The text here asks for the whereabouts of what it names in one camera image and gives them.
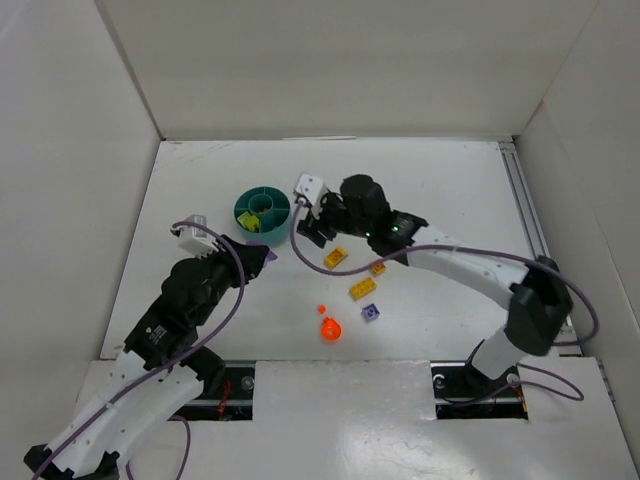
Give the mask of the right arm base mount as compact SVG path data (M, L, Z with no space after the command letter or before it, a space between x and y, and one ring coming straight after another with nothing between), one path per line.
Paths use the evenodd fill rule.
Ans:
M515 366L497 380L487 379L465 361L435 361L430 366L438 420L527 420Z

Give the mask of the brown orange long lego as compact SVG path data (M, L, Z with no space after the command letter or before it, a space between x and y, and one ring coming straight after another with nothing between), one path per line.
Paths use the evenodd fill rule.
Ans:
M370 272L374 275L374 276L379 276L382 275L383 273L386 272L386 265L384 263L374 263L371 267L370 267Z

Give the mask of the yellow long lego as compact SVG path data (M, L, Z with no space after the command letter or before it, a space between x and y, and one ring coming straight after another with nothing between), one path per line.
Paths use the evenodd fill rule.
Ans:
M377 284L373 278L367 277L349 288L349 294L354 301L371 294L377 288Z

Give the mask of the aluminium rail right edge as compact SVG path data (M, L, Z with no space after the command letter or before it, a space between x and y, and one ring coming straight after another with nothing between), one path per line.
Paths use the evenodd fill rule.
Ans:
M539 255L550 257L546 239L519 161L516 145L513 141L499 141L498 150L503 159L531 255L533 257ZM576 340L577 336L571 317L568 317L556 338L559 346L556 346L554 351L559 356L582 356L582 349L577 345L571 345L571 342Z

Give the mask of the purple square lego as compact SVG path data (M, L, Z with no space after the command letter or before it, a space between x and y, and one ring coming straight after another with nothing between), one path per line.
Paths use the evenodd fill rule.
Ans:
M374 303L371 303L362 308L361 315L366 322L372 322L379 318L380 311Z

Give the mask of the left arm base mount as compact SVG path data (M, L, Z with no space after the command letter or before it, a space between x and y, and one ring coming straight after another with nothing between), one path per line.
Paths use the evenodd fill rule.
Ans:
M204 379L203 392L182 405L175 414L188 421L251 421L256 363L225 361L203 347L185 366L195 367Z

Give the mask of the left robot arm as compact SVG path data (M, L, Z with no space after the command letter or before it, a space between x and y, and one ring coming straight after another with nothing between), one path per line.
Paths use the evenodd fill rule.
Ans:
M171 269L161 293L124 341L114 367L69 426L24 457L37 479L117 479L174 413L214 391L224 361L196 347L197 329L230 289L243 289L270 256L222 235L204 255Z

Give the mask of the light green square lego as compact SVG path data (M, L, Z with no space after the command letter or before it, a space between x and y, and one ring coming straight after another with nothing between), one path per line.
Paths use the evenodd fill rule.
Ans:
M258 233L260 231L260 219L249 211L240 214L236 220L239 225L248 232Z

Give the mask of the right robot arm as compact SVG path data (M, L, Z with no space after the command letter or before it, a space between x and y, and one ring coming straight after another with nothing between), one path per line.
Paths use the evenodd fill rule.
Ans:
M322 179L303 173L293 193L307 210L296 231L316 246L338 234L363 238L379 258L443 275L505 309L505 324L467 361L477 376L496 380L527 356L547 355L573 308L553 260L464 246L423 218L392 209L368 175L348 177L332 192Z

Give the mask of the teal round divided container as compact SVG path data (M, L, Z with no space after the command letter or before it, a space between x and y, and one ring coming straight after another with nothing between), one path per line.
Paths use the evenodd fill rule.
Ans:
M256 203L267 201L271 208L265 213L256 211ZM251 233L244 230L236 218L245 211L260 219L260 231ZM260 242L269 247L277 247L287 239L290 220L291 204L286 194L275 187L259 186L245 191L235 202L233 215L241 234L248 242Z

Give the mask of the yellow lego near container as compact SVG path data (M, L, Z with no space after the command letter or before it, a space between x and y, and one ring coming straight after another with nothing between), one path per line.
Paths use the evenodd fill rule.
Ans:
M348 252L341 247L337 247L325 257L324 265L329 270L335 270L347 257Z

